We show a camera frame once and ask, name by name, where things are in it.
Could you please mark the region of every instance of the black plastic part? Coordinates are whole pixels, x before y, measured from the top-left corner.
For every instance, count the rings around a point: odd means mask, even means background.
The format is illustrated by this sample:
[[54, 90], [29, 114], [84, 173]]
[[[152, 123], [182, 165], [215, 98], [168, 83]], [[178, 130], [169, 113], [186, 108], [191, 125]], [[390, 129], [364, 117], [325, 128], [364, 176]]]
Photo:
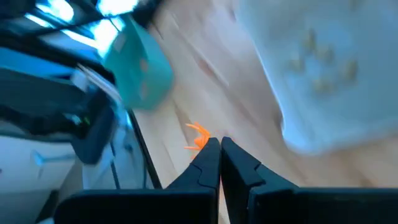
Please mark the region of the black plastic part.
[[232, 224], [248, 220], [248, 199], [252, 187], [265, 184], [256, 169], [261, 163], [230, 138], [221, 142], [221, 180]]
[[109, 98], [102, 90], [96, 91], [87, 105], [87, 110], [90, 112], [87, 117], [92, 118], [93, 124], [90, 124], [83, 138], [73, 138], [72, 146], [82, 163], [97, 164], [110, 140], [116, 115]]
[[59, 223], [218, 223], [221, 150], [212, 138], [163, 190], [89, 190], [62, 202]]
[[398, 223], [398, 189], [299, 188], [230, 138], [221, 147], [221, 180], [232, 224]]
[[213, 189], [89, 190], [63, 201], [56, 224], [214, 224]]

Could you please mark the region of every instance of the orange clip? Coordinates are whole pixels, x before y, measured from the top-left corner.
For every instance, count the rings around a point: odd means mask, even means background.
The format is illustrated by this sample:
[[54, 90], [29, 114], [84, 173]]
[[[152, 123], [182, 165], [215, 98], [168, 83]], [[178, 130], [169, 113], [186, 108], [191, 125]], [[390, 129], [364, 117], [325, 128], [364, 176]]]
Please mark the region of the orange clip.
[[202, 127], [197, 122], [194, 122], [194, 124], [186, 124], [186, 125], [190, 128], [197, 130], [201, 135], [195, 138], [195, 140], [193, 141], [197, 146], [185, 146], [184, 149], [193, 149], [196, 151], [201, 151], [206, 146], [207, 142], [209, 141], [209, 138], [211, 137], [210, 132], [208, 132], [204, 127]]

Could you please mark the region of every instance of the light wood surface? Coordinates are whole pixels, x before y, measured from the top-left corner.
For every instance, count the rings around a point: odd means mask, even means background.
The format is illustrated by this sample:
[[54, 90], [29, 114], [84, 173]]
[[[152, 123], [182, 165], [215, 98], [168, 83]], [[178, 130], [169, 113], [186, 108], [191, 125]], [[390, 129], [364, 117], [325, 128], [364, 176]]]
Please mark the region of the light wood surface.
[[[280, 112], [233, 0], [165, 0], [151, 34], [174, 70], [175, 85], [156, 111], [136, 111], [160, 181], [168, 186], [191, 161], [184, 146], [199, 122], [231, 136], [265, 166], [299, 186], [398, 187], [398, 138], [318, 157], [290, 152]], [[228, 222], [221, 198], [220, 222]]]

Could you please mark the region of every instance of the teal bag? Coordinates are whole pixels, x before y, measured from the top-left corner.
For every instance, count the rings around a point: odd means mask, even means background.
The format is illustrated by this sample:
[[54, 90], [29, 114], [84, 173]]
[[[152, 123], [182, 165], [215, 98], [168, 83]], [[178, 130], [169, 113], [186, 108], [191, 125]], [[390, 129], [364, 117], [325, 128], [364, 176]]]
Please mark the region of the teal bag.
[[173, 83], [168, 60], [155, 39], [128, 15], [125, 27], [104, 56], [127, 108], [151, 110], [165, 98]]

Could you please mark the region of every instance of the plastic container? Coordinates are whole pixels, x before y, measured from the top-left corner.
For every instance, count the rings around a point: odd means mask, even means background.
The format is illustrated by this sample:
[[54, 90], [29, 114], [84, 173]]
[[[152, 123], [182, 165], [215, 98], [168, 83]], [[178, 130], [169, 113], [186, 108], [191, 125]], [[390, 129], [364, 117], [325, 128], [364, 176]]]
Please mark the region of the plastic container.
[[167, 96], [173, 73], [155, 39], [129, 16], [104, 57], [127, 108], [152, 110]]
[[398, 2], [242, 0], [292, 150], [319, 154], [398, 131]]

